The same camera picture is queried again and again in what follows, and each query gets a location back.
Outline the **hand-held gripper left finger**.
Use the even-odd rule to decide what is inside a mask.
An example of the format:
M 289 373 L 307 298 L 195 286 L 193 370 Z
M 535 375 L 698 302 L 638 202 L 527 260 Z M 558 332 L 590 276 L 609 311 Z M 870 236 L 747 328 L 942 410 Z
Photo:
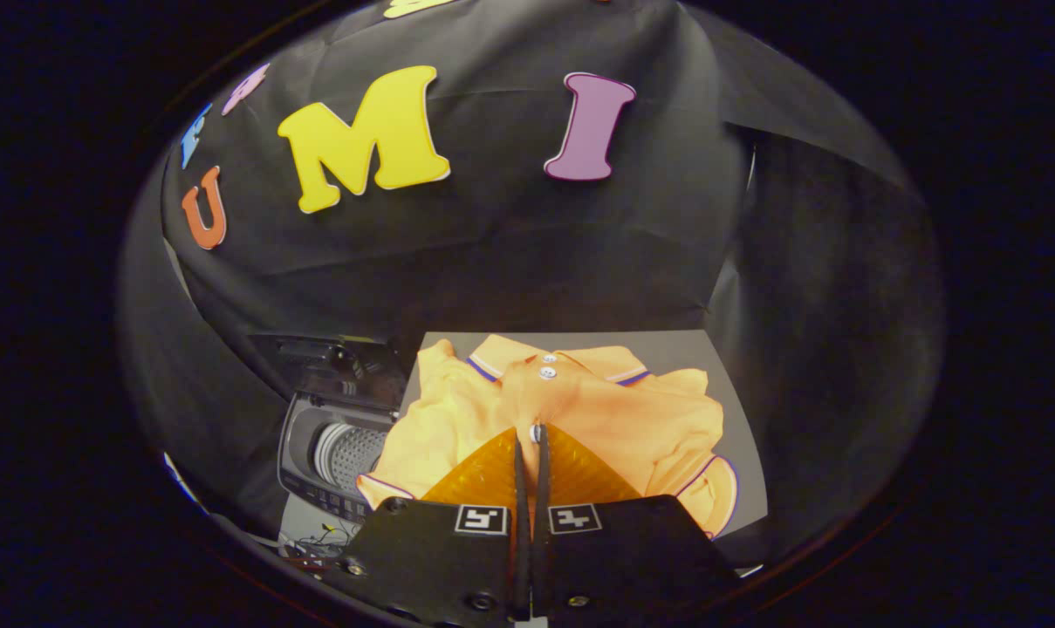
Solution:
M 530 501 L 514 429 L 423 498 L 385 498 L 324 584 L 418 625 L 512 625 L 530 616 Z

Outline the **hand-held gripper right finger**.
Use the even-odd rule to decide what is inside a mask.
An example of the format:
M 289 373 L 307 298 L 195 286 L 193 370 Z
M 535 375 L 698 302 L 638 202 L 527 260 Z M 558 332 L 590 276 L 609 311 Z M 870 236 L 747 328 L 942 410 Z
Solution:
M 671 495 L 560 503 L 588 489 L 568 465 L 570 439 L 535 430 L 540 449 L 531 546 L 531 611 L 550 625 L 671 625 L 697 617 L 738 575 Z

